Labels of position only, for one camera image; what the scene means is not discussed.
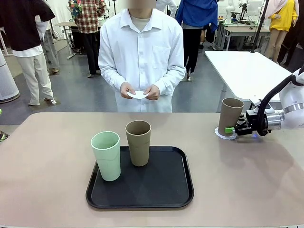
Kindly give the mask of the person's left hand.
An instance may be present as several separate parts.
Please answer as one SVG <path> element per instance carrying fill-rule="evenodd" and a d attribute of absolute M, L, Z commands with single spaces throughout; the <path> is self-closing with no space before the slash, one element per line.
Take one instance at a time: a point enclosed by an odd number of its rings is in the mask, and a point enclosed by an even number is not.
<path fill-rule="evenodd" d="M 157 86 L 151 85 L 144 91 L 143 94 L 146 95 L 146 99 L 148 100 L 158 100 L 160 96 L 160 91 Z"/>

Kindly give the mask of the person's right hand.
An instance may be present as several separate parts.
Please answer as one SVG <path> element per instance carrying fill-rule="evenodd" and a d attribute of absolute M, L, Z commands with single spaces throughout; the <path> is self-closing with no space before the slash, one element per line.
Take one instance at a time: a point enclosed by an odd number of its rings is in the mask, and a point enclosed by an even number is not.
<path fill-rule="evenodd" d="M 131 84 L 128 82 L 123 82 L 120 86 L 121 97 L 126 98 L 126 99 L 132 99 L 133 97 L 129 96 L 129 93 L 131 93 L 132 95 L 135 95 L 135 91 L 132 88 Z"/>

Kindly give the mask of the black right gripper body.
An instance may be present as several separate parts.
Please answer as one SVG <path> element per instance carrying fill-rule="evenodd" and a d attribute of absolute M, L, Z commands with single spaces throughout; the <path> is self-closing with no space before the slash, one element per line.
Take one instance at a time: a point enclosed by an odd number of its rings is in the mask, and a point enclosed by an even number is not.
<path fill-rule="evenodd" d="M 251 133 L 256 131 L 260 136 L 267 135 L 267 117 L 263 114 L 262 122 L 259 122 L 258 113 L 254 110 L 246 111 L 247 126 L 249 127 Z"/>

